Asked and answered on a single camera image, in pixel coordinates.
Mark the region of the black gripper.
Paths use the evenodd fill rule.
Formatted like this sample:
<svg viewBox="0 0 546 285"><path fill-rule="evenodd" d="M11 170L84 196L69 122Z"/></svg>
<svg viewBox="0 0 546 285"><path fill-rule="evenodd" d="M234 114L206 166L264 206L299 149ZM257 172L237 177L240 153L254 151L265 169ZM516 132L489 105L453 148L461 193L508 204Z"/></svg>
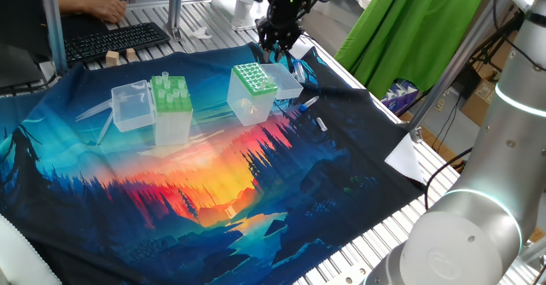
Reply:
<svg viewBox="0 0 546 285"><path fill-rule="evenodd" d="M300 12L305 8L307 0L268 0L268 2L269 7L266 18L256 20L258 45L264 52L264 61L269 61L271 53L269 22L274 26L290 24L287 28L280 29L276 33L278 47L275 51L275 61L280 61L303 33L301 23L295 21Z"/></svg>

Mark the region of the person bare hand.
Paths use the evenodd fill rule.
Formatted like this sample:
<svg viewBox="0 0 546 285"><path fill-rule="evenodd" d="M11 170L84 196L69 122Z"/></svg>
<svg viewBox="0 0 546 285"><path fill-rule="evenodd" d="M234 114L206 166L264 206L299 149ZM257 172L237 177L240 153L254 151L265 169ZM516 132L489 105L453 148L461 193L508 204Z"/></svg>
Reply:
<svg viewBox="0 0 546 285"><path fill-rule="evenodd" d="M87 0L84 12L109 23L117 23L124 16L127 3L120 0Z"/></svg>

